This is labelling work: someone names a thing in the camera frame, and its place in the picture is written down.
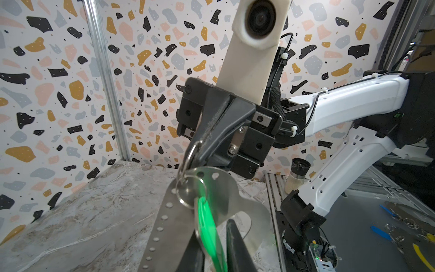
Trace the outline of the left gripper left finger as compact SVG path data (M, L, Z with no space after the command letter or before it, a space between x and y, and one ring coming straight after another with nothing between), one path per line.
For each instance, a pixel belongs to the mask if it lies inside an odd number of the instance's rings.
M204 272L205 254L195 235L192 234L188 246L182 256L182 259L176 269L176 272Z

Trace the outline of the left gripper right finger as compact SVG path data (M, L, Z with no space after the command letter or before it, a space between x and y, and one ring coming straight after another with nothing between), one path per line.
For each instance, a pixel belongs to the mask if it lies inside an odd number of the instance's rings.
M226 248L229 272L257 272L251 255L233 219L227 221Z

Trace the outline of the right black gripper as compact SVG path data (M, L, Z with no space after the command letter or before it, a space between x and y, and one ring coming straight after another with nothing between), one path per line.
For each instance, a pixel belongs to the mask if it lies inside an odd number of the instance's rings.
M177 116L190 139L185 168L218 167L251 179L275 142L282 118L198 78L188 78Z

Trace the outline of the green capped key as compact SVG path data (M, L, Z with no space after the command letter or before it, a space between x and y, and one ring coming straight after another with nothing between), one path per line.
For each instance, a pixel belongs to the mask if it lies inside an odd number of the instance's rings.
M211 207L206 197L195 199L196 237L206 255L211 258L216 272L227 272L228 266L224 255Z

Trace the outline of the metal keyring plate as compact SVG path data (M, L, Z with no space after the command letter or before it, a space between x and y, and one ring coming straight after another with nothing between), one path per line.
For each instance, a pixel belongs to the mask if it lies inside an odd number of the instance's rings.
M198 167L176 176L170 183L148 239L138 271L175 272L196 234L195 199L206 197L227 261L226 226L233 219L251 258L270 234L268 209L241 196L236 180L215 167Z

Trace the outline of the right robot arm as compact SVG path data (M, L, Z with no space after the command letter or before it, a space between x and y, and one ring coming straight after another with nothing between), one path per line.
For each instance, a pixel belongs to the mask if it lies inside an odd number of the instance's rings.
M257 105L225 89L189 78L177 111L179 136L190 139L185 169L217 167L252 178L270 149L308 145L281 165L292 176L282 212L294 247L317 239L342 194L380 158L421 141L435 155L435 74L366 71L362 79L313 94L280 98L278 86Z

